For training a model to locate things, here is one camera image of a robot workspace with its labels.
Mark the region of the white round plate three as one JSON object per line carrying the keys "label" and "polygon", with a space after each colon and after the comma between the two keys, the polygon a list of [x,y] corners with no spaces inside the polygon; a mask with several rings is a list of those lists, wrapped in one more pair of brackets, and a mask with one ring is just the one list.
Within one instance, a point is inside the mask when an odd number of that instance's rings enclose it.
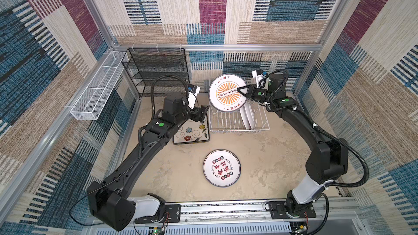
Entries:
{"label": "white round plate three", "polygon": [[239,109],[239,112],[240,112],[240,115],[241,115],[241,118],[242,118],[242,121],[243,121],[243,124],[244,124],[246,130],[251,130],[250,122],[248,120],[245,107],[241,107]]}

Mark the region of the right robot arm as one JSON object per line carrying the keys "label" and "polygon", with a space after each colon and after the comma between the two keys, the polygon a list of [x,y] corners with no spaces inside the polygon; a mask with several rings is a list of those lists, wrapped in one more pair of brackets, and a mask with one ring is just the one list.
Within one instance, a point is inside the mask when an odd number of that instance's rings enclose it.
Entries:
{"label": "right robot arm", "polygon": [[[311,153],[305,164],[306,176],[301,183],[288,192],[285,208],[290,218],[298,218],[312,203],[322,196],[328,187],[356,188],[370,178],[367,162],[358,151],[343,138],[336,138],[314,122],[299,103],[287,96],[286,70],[262,76],[262,85],[238,87],[241,95],[264,106],[266,111],[275,113],[292,126],[307,143]],[[348,154],[352,153],[360,162],[363,176],[354,183],[339,183],[338,179],[348,172]]]}

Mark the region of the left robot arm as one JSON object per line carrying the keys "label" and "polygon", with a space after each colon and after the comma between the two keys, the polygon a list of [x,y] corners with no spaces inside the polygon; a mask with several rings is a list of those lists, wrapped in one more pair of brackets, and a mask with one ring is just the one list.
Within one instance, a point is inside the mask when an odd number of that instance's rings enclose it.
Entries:
{"label": "left robot arm", "polygon": [[139,130],[138,144],[128,157],[102,182],[92,182],[88,187],[90,213],[116,231],[141,217],[161,221],[165,215],[165,200],[155,194],[130,199],[131,191],[152,159],[181,126],[188,120],[204,122],[208,110],[208,106],[191,108],[185,98],[177,94],[166,97],[163,108]]}

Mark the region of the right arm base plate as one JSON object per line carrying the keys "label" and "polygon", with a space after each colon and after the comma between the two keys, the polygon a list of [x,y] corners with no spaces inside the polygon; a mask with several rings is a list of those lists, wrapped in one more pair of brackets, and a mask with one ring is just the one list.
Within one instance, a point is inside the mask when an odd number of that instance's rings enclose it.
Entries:
{"label": "right arm base plate", "polygon": [[308,219],[317,217],[312,203],[298,204],[285,200],[269,201],[265,204],[265,209],[270,212],[272,219]]}

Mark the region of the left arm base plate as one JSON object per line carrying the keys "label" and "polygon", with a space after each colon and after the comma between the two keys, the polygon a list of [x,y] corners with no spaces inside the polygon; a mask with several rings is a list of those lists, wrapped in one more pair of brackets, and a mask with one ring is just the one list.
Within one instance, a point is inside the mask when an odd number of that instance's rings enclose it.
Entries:
{"label": "left arm base plate", "polygon": [[135,224],[163,224],[165,222],[179,223],[181,214],[180,204],[164,205],[151,217],[140,217],[134,220]]}

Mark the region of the white round plate two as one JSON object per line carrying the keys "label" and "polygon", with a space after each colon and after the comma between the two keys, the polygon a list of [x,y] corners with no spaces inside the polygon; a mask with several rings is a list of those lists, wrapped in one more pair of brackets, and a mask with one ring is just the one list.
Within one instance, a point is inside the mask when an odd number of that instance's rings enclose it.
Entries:
{"label": "white round plate two", "polygon": [[241,109],[247,98],[237,91],[246,83],[240,76],[224,74],[215,78],[209,87],[209,101],[220,112],[234,112]]}

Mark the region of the white round plate four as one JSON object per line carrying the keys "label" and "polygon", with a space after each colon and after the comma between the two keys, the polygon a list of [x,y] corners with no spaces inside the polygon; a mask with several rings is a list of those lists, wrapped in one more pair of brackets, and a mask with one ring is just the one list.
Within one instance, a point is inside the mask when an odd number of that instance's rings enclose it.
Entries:
{"label": "white round plate four", "polygon": [[247,117],[247,124],[246,129],[251,130],[256,127],[257,120],[255,118],[254,111],[252,109],[251,103],[247,101],[247,103],[244,106],[246,117]]}

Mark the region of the white round plate one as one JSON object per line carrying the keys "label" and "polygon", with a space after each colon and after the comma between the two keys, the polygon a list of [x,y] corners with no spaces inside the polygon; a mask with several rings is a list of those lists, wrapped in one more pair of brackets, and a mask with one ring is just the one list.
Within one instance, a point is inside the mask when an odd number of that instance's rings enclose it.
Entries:
{"label": "white round plate one", "polygon": [[241,175],[238,157],[223,149],[210,152],[203,162],[202,169],[206,180],[220,188],[234,185]]}

